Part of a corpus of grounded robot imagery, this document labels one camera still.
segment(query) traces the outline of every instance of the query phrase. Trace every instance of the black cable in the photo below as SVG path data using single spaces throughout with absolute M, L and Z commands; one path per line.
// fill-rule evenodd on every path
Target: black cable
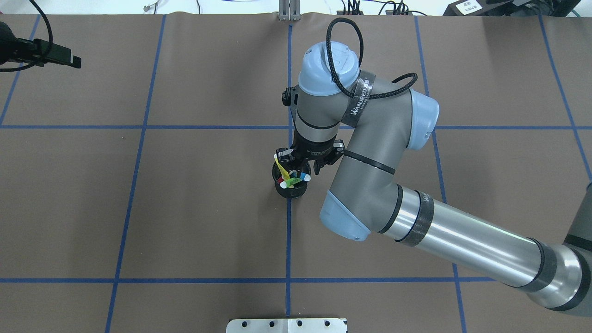
M 403 14 L 405 14 L 405 13 L 410 13 L 410 12 L 416 12 L 416 13 L 418 13 L 418 14 L 421 14 L 421 15 L 427 16 L 427 14 L 425 14 L 425 13 L 422 13 L 422 12 L 420 12 L 420 11 L 404 11 L 404 12 L 401 12 L 399 15 L 403 15 Z
M 339 80 L 339 76 L 337 75 L 337 72 L 335 71 L 335 64 L 333 63 L 333 53 L 331 52 L 331 31 L 333 30 L 333 26 L 339 22 L 344 22 L 344 23 L 351 25 L 353 27 L 353 29 L 356 30 L 356 34 L 358 34 L 358 39 L 360 41 L 360 58 L 358 60 L 358 66 L 362 65 L 362 57 L 364 56 L 364 40 L 362 38 L 362 32 L 360 31 L 360 28 L 358 28 L 358 25 L 354 21 L 352 21 L 348 18 L 338 17 L 335 20 L 331 21 L 331 23 L 329 24 L 329 27 L 327 27 L 326 47 L 327 47 L 327 58 L 329 60 L 329 69 L 331 71 L 331 78 L 333 79 L 333 82 L 335 82 L 335 84 L 337 85 L 339 90 L 341 90 L 342 93 L 344 93 L 349 98 L 353 98 L 353 92 L 348 91 L 341 83 L 341 80 Z M 409 81 L 407 84 L 405 84 L 401 88 L 393 90 L 393 91 L 389 91 L 389 92 L 383 92 L 382 94 L 370 95 L 368 97 L 368 99 L 369 100 L 376 100 L 378 98 L 392 97 L 392 96 L 400 95 L 400 94 L 406 92 L 417 81 L 417 74 L 416 73 L 407 73 L 405 75 L 399 76 L 398 78 L 396 78 L 395 80 L 392 81 L 392 83 L 397 83 L 397 82 L 399 82 L 403 79 L 406 79 L 406 78 L 411 78 L 411 81 Z
M 384 7 L 386 7 L 388 4 L 392 4 L 392 11 L 394 12 L 397 9 L 397 4 L 394 1 L 387 1 L 387 2 L 383 2 L 382 7 L 380 8 L 380 10 L 378 11 L 378 15 L 382 14 L 382 10 L 384 9 Z
M 45 26 L 47 27 L 47 36 L 49 39 L 49 45 L 47 46 L 47 50 L 45 50 L 45 52 L 43 52 L 43 54 L 41 55 L 41 57 L 39 58 L 39 60 L 32 62 L 28 65 L 22 66 L 22 67 L 16 67 L 16 68 L 0 68 L 0 72 L 19 72 L 19 71 L 24 71 L 25 69 L 29 69 L 33 66 L 35 66 L 36 64 L 40 63 L 43 61 L 43 59 L 45 59 L 45 57 L 51 52 L 52 47 L 53 47 L 53 32 L 52 32 L 52 27 L 49 24 L 49 20 L 47 19 L 47 16 L 45 15 L 45 13 L 41 10 L 41 8 L 39 7 L 39 5 L 37 5 L 37 3 L 35 2 L 35 0 L 29 0 L 29 2 L 35 7 L 35 9 L 39 12 L 39 14 L 41 14 L 41 17 L 43 18 L 43 21 L 45 22 Z

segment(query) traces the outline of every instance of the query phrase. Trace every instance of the yellow marker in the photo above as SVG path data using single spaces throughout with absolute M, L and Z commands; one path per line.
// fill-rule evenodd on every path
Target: yellow marker
M 286 171 L 286 169 L 284 169 L 284 167 L 279 163 L 277 154 L 274 154 L 274 159 L 275 159 L 275 163 L 278 166 L 279 173 L 282 174 L 282 178 L 285 180 L 290 179 L 290 174 L 288 173 L 288 171 Z

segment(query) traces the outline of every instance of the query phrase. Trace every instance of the green marker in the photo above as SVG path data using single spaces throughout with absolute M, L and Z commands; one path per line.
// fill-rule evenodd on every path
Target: green marker
M 298 184 L 301 181 L 302 181 L 302 179 L 300 179 L 300 178 L 290 178 L 288 180 L 281 182 L 279 184 L 279 186 L 281 188 L 288 188 L 289 186 L 293 186 L 294 184 Z

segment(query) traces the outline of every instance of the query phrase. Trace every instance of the metal bracket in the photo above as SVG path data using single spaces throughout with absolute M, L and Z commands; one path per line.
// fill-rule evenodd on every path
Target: metal bracket
M 280 21 L 299 21 L 300 0 L 279 0 L 278 18 Z
M 226 333 L 347 333 L 348 320 L 340 318 L 235 319 Z

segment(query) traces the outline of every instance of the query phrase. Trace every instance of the cable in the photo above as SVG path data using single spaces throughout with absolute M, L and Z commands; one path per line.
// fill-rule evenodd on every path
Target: cable
M 361 0 L 348 0 L 348 6 L 346 8 L 345 2 L 341 0 L 343 4 L 343 15 L 361 15 L 362 12 L 360 11 L 360 3 Z
M 388 4 L 392 4 L 392 11 L 394 12 L 397 9 L 397 4 L 394 1 L 387 1 L 387 2 L 383 2 L 382 7 L 380 8 L 380 10 L 378 11 L 378 15 L 382 14 L 382 10 L 384 9 L 384 7 L 386 7 Z
M 353 29 L 356 30 L 356 34 L 358 34 L 358 39 L 360 41 L 360 58 L 358 60 L 358 66 L 362 65 L 362 58 L 364 56 L 364 40 L 362 38 L 362 32 L 360 31 L 360 28 L 358 28 L 358 25 L 354 21 L 352 21 L 348 18 L 338 17 L 335 20 L 331 21 L 331 23 L 329 24 L 329 27 L 327 27 L 326 47 L 327 47 L 327 58 L 329 60 L 329 69 L 331 70 L 331 78 L 333 79 L 333 82 L 335 82 L 335 84 L 337 85 L 339 90 L 341 90 L 342 93 L 344 93 L 349 98 L 353 98 L 353 93 L 351 91 L 348 91 L 341 83 L 341 80 L 339 80 L 339 76 L 337 75 L 337 72 L 335 71 L 335 64 L 333 63 L 333 53 L 331 52 L 331 31 L 333 30 L 333 26 L 339 22 L 344 22 L 344 23 L 351 25 L 353 27 Z M 401 88 L 393 90 L 393 91 L 389 91 L 389 92 L 383 92 L 382 94 L 370 95 L 370 96 L 368 96 L 368 99 L 369 100 L 376 100 L 378 98 L 392 97 L 392 96 L 400 95 L 400 94 L 406 92 L 417 81 L 417 73 L 407 73 L 405 75 L 399 76 L 398 78 L 396 78 L 395 80 L 392 81 L 392 83 L 397 83 L 397 82 L 399 82 L 403 79 L 406 79 L 406 78 L 411 78 L 411 80 L 407 84 L 402 86 Z
M 43 21 L 45 22 L 45 26 L 47 27 L 47 36 L 49 39 L 49 46 L 47 46 L 47 50 L 45 50 L 45 52 L 43 52 L 43 54 L 41 55 L 41 57 L 39 58 L 39 60 L 32 62 L 28 65 L 22 66 L 22 67 L 16 67 L 16 68 L 0 68 L 0 72 L 19 72 L 19 71 L 24 71 L 25 69 L 29 69 L 33 66 L 35 66 L 36 64 L 40 63 L 43 61 L 43 59 L 45 59 L 45 57 L 52 51 L 52 47 L 53 47 L 53 32 L 52 32 L 52 27 L 49 24 L 49 20 L 47 19 L 47 16 L 45 15 L 45 13 L 41 10 L 41 8 L 39 7 L 39 5 L 37 5 L 37 3 L 35 2 L 35 0 L 29 0 L 29 2 L 35 7 L 35 9 L 39 12 L 39 14 L 41 14 L 41 17 L 43 18 Z
M 404 12 L 401 12 L 399 15 L 403 15 L 403 14 L 405 14 L 405 13 L 408 13 L 408 12 L 416 12 L 416 13 L 418 13 L 418 14 L 421 14 L 421 15 L 427 16 L 427 14 L 425 14 L 425 13 L 422 13 L 422 12 L 420 12 L 420 11 L 404 11 Z

